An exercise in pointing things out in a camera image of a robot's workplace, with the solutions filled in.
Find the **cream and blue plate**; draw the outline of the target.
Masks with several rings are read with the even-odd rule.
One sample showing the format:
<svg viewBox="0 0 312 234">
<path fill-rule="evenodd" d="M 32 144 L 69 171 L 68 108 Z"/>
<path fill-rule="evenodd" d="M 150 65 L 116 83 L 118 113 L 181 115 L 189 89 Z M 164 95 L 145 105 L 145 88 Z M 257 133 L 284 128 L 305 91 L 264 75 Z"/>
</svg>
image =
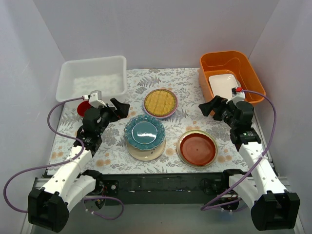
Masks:
<svg viewBox="0 0 312 234">
<path fill-rule="evenodd" d="M 152 150 L 139 150 L 133 146 L 131 146 L 128 142 L 126 143 L 127 150 L 129 154 L 140 161 L 151 161 L 158 158 L 165 150 L 166 140 L 164 140 L 159 146 Z"/>
</svg>

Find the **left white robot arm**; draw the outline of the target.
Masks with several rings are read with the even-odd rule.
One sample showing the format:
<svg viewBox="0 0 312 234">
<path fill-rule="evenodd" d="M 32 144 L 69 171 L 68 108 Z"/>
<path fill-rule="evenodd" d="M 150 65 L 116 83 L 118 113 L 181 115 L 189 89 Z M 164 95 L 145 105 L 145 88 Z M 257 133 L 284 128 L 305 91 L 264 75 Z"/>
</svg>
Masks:
<svg viewBox="0 0 312 234">
<path fill-rule="evenodd" d="M 101 136 L 109 123 L 126 118 L 129 113 L 129 104 L 115 98 L 110 101 L 113 107 L 99 100 L 89 101 L 91 108 L 84 113 L 67 163 L 41 188 L 33 188 L 29 193 L 29 223 L 58 233 L 65 227 L 70 211 L 87 194 L 98 195 L 103 191 L 104 184 L 96 178 L 97 172 L 79 174 L 99 149 Z"/>
</svg>

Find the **teal scalloped ceramic plate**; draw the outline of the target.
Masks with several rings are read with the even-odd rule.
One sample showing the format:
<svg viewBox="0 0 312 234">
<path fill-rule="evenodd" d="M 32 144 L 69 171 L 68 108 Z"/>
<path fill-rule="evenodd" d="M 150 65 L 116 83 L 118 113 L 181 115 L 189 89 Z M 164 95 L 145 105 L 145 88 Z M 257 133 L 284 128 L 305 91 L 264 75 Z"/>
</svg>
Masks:
<svg viewBox="0 0 312 234">
<path fill-rule="evenodd" d="M 164 125 L 149 115 L 138 115 L 130 119 L 124 128 L 126 141 L 141 151 L 153 150 L 166 137 Z"/>
</svg>

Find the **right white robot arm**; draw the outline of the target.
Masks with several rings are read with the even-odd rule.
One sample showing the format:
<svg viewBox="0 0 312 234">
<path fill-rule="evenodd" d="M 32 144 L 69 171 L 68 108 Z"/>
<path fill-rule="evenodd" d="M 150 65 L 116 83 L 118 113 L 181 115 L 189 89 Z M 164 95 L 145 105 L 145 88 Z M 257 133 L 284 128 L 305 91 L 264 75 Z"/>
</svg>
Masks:
<svg viewBox="0 0 312 234">
<path fill-rule="evenodd" d="M 230 138 L 249 167 L 246 173 L 229 173 L 221 180 L 223 192 L 234 191 L 251 210 L 254 226 L 259 231 L 293 229 L 300 206 L 297 193 L 289 192 L 275 174 L 252 127 L 253 106 L 246 101 L 234 103 L 220 96 L 199 105 L 204 116 L 214 112 L 213 119 L 230 127 Z"/>
</svg>

